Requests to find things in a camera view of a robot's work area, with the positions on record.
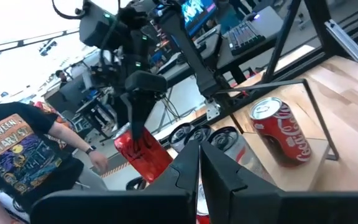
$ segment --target wristwatch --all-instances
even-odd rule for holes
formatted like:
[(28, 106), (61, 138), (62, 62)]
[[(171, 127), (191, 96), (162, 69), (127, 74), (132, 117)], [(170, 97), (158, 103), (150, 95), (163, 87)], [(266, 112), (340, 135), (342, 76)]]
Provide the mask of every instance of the wristwatch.
[(91, 147), (89, 147), (89, 149), (88, 149), (87, 151), (85, 151), (85, 153), (86, 153), (87, 155), (89, 155), (91, 152), (93, 152), (93, 151), (95, 151), (95, 150), (96, 150), (96, 147), (91, 146)]

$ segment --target metal can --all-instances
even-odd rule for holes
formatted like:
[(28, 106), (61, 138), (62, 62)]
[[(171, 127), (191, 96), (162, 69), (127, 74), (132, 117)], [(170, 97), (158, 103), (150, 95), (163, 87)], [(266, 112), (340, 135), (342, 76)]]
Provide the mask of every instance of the metal can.
[(185, 147), (185, 138), (194, 127), (190, 123), (177, 126), (168, 136), (172, 149), (179, 153)]
[(199, 125), (189, 132), (185, 138), (185, 146), (190, 140), (197, 140), (203, 142), (208, 140), (210, 135), (214, 133), (214, 130), (208, 125)]
[(197, 193), (197, 222), (199, 224), (209, 224), (209, 212), (206, 204), (203, 183), (200, 181), (198, 184)]
[(142, 137), (135, 141), (130, 127), (127, 123), (117, 132), (113, 137), (114, 145), (142, 177), (152, 183), (173, 159), (146, 128)]
[(216, 130), (208, 139), (211, 145), (222, 150), (225, 155), (244, 166), (260, 178), (275, 184), (272, 176), (266, 171), (246, 139), (235, 127), (224, 127)]
[(253, 126), (280, 166), (296, 167), (310, 160), (311, 148), (290, 107), (277, 97), (256, 103)]

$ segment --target backlit keyboard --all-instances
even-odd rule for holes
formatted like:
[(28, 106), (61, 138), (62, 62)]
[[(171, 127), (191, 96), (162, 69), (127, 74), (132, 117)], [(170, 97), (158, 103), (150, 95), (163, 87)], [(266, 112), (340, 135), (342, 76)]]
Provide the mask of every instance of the backlit keyboard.
[(230, 51), (233, 56), (263, 42), (265, 37), (260, 35), (249, 21), (243, 21), (227, 32)]

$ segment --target monitor screen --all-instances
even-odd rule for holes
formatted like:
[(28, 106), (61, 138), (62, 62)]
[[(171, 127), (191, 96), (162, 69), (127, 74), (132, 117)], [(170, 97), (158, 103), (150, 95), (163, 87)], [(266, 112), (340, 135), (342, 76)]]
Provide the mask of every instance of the monitor screen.
[(181, 10), (186, 30), (193, 37), (211, 17), (216, 5), (213, 0), (187, 0), (181, 5)]

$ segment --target man's hand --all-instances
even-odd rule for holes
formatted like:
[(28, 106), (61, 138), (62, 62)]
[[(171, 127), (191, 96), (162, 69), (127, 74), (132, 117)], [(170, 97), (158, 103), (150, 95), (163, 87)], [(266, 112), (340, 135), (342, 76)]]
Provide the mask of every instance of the man's hand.
[(99, 170), (99, 172), (106, 172), (108, 168), (107, 157), (98, 151), (92, 151), (89, 153), (89, 158), (92, 164)]

